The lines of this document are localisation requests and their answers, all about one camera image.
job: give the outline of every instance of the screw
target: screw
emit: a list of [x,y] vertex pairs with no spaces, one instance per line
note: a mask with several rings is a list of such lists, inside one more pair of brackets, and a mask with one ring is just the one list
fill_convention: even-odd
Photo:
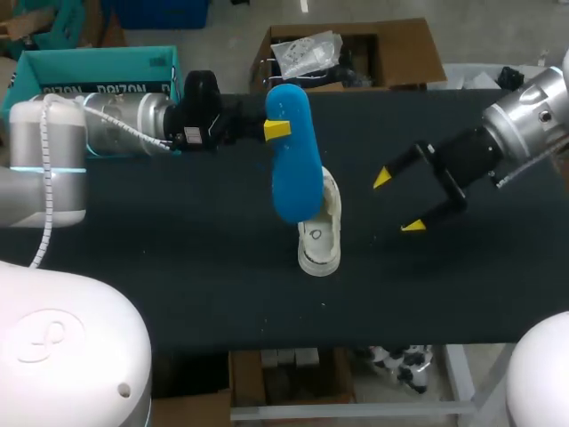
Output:
[[545,110],[545,111],[542,111],[542,112],[540,113],[539,118],[540,118],[540,122],[542,122],[542,123],[548,123],[548,121],[550,121],[551,118],[553,118],[553,117],[551,116],[551,113],[550,113],[550,112],[548,112],[547,110]]

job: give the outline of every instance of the teal box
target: teal box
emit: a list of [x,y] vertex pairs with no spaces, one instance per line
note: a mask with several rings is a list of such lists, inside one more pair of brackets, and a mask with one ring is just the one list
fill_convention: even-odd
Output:
[[40,93],[166,93],[178,103],[183,80],[173,46],[24,52],[2,119],[8,124],[12,105]]

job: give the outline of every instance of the metal frame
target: metal frame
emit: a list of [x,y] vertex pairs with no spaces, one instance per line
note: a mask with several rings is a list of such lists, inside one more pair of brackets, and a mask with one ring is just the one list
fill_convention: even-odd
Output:
[[446,345],[445,359],[454,401],[236,407],[231,409],[231,421],[457,415],[459,427],[489,425],[505,405],[505,378],[514,347],[514,344],[504,347],[482,385],[476,390],[464,347]]

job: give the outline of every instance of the table leg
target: table leg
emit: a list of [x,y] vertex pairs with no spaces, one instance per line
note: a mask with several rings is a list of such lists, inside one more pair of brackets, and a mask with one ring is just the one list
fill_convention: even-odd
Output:
[[515,344],[506,344],[490,372],[472,397],[476,408],[472,415],[459,415],[459,427],[490,426],[506,404],[506,373]]

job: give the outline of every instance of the blue crate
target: blue crate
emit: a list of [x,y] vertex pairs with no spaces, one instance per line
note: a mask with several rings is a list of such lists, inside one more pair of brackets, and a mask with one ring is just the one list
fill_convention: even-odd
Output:
[[126,29],[203,28],[209,0],[111,0]]
[[39,93],[167,93],[183,96],[178,52],[173,46],[24,52],[2,105],[10,108]]

